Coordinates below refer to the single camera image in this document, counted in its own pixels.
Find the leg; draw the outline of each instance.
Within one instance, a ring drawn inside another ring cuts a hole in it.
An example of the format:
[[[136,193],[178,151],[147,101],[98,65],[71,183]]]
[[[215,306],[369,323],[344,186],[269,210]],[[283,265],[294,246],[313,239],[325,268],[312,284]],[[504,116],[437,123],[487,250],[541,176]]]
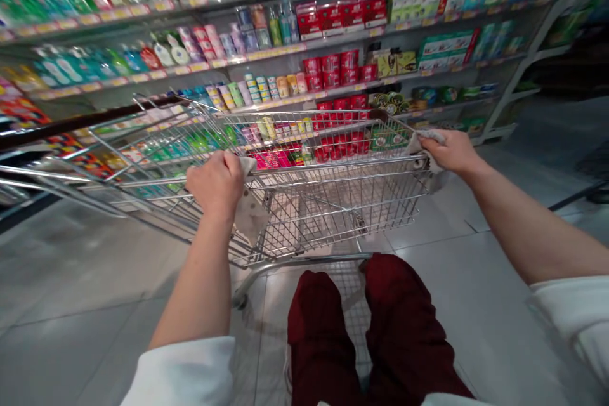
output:
[[[361,406],[355,348],[344,326],[341,295],[326,273],[305,271],[287,318],[292,349],[292,406]]]
[[[372,312],[366,333],[373,404],[419,405],[433,392],[473,398],[453,368],[454,350],[436,320],[431,295],[404,260],[374,254],[366,271]]]

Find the hand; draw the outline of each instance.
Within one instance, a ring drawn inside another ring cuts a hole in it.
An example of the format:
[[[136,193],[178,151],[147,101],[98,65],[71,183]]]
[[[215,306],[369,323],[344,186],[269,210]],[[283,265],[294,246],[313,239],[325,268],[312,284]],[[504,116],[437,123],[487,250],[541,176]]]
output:
[[[458,175],[490,168],[476,153],[467,133],[456,130],[436,130],[445,139],[444,145],[431,138],[419,137],[421,146],[431,152],[438,165]]]
[[[231,221],[243,195],[243,170],[239,158],[232,152],[215,151],[203,166],[187,169],[186,188],[204,214]]]

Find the shopping cart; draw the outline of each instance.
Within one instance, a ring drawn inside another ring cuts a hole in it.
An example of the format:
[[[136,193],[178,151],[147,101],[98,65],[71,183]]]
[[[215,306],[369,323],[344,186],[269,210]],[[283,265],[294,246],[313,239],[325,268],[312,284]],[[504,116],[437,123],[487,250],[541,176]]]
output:
[[[409,154],[410,129],[379,110],[231,114],[172,96],[134,98],[134,105],[0,138],[0,150],[77,131],[89,144],[36,167],[0,166],[0,183],[46,190],[112,217],[133,218],[190,243],[201,208],[185,188],[189,166],[217,149],[256,159],[244,193],[263,209],[255,231],[237,227],[229,261],[250,274],[233,296],[263,272],[281,266],[364,259],[358,238],[414,222],[428,193],[428,157]],[[112,154],[110,176],[79,164],[84,154]],[[23,183],[7,174],[26,175]],[[355,240],[358,253],[305,256],[318,247]]]

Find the tiled floor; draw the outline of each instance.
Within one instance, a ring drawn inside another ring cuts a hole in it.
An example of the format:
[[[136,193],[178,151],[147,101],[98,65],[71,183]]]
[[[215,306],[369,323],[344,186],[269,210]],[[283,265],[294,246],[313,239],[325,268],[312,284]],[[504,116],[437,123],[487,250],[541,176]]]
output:
[[[545,205],[587,184],[505,150],[481,153]],[[454,345],[457,370],[478,397],[497,405],[593,403],[595,385],[527,308],[528,289],[467,186],[453,176],[421,198],[419,209],[416,223],[368,235],[363,249],[395,253],[419,272]],[[578,202],[560,214],[609,244],[609,209]],[[312,254],[355,249],[344,242]],[[66,202],[0,236],[0,404],[120,404],[185,254],[185,245],[161,233]],[[364,374],[370,315],[357,264],[315,268],[341,291]],[[285,404],[287,311],[302,270],[260,277],[245,310],[233,311],[234,404]],[[244,273],[232,273],[237,287]]]

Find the red package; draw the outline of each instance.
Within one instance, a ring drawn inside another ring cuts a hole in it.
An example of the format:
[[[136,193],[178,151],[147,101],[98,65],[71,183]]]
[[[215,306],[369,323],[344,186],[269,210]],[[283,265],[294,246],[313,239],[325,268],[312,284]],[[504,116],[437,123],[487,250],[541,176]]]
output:
[[[320,28],[325,37],[344,33],[339,3],[327,3],[317,7]]]

